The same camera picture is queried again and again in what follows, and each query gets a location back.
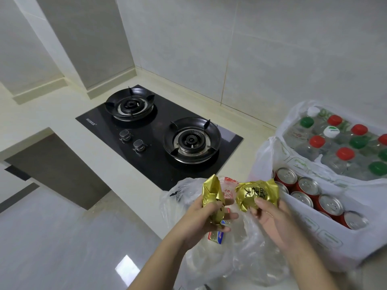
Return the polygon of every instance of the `clear plastic bag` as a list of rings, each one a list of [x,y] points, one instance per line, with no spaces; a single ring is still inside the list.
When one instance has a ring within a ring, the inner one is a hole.
[[[205,180],[186,178],[161,196],[160,209],[169,229],[201,195]],[[225,198],[235,199],[238,182],[227,177],[219,180]],[[233,273],[262,286],[276,284],[289,275],[285,258],[262,232],[257,220],[241,212],[235,204],[230,206],[230,211],[238,212],[239,219],[229,224],[231,232],[224,234],[222,244],[208,240],[206,235],[186,253],[178,276],[185,289],[194,289]]]

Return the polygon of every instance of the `gold foil wrapper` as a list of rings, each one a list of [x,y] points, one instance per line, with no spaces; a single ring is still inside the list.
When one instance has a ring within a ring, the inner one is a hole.
[[[225,197],[223,196],[222,188],[218,177],[214,174],[203,183],[203,207],[214,201],[221,201],[223,207],[210,216],[213,224],[220,225],[225,216]]]
[[[269,181],[254,181],[240,183],[236,188],[235,202],[239,206],[241,211],[246,212],[249,207],[258,209],[258,206],[254,202],[254,198],[260,197],[267,200],[277,206],[279,199],[278,185],[274,182],[274,179]]]

